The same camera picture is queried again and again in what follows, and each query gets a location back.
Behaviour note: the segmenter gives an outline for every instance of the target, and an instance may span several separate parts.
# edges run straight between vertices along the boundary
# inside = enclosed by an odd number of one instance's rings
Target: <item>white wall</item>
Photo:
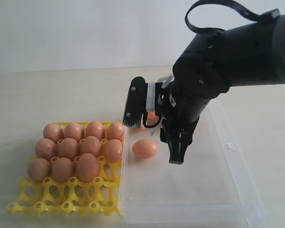
[[[194,2],[0,0],[0,72],[172,65],[194,36],[184,23]],[[256,13],[285,13],[285,0],[239,2]],[[248,23],[221,6],[192,15],[199,26]]]

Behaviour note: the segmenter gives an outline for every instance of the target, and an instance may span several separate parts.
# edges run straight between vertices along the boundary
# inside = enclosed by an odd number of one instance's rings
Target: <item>white table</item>
[[[17,180],[46,124],[120,121],[133,77],[155,81],[170,72],[167,66],[0,74],[0,227],[116,227],[117,216],[10,218],[6,206],[18,196]],[[285,85],[232,88],[221,97],[265,202],[266,227],[285,228]]]

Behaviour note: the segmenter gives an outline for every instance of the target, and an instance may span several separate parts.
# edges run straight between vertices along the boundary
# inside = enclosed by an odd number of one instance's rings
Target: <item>yellow plastic egg tray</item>
[[[68,123],[70,122],[56,124],[64,128]],[[77,123],[81,124],[86,132],[89,122]],[[105,128],[105,139],[101,141],[102,144],[108,142],[107,128],[111,123],[102,122]],[[29,158],[28,162],[30,163],[34,158]],[[74,163],[77,163],[78,159],[79,157],[76,157]],[[54,215],[62,212],[64,216],[68,216],[72,211],[78,215],[100,211],[105,215],[111,215],[116,211],[121,215],[117,203],[122,162],[111,164],[105,160],[104,156],[98,157],[98,162],[98,176],[88,183],[80,181],[76,174],[65,183],[55,181],[52,176],[46,177],[41,183],[32,182],[28,177],[21,179],[18,182],[19,197],[8,205],[8,213],[13,216],[20,211],[25,215],[35,214],[39,217],[45,211]]]

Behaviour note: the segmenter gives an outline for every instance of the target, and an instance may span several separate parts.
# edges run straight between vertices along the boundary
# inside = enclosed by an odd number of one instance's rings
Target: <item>egg tray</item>
[[[64,128],[68,123],[70,122],[56,124]],[[82,125],[86,132],[89,122],[77,123]],[[102,122],[105,128],[105,138],[101,141],[102,144],[108,142],[107,128],[111,123],[113,122]],[[58,157],[53,157],[51,164],[57,159]],[[78,159],[79,157],[76,157],[74,163],[77,163]],[[102,211],[107,216],[116,211],[121,215],[117,204],[122,161],[109,163],[104,156],[97,159],[99,173],[91,182],[80,181],[76,174],[65,183],[55,181],[52,176],[46,177],[41,183],[33,182],[29,177],[21,179],[18,182],[20,188],[18,199],[7,207],[9,215],[13,216],[18,211],[25,215],[35,214],[38,217],[45,211],[53,215],[62,212],[64,216],[68,216],[72,211],[78,215]]]

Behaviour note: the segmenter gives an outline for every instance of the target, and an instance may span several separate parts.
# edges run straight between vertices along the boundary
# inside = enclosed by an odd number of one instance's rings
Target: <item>clear plastic container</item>
[[[263,204],[219,99],[203,111],[182,165],[169,164],[169,149],[159,133],[159,128],[126,132],[119,197],[125,223],[262,226]],[[132,145],[143,138],[158,143],[154,158],[142,160],[132,153]]]

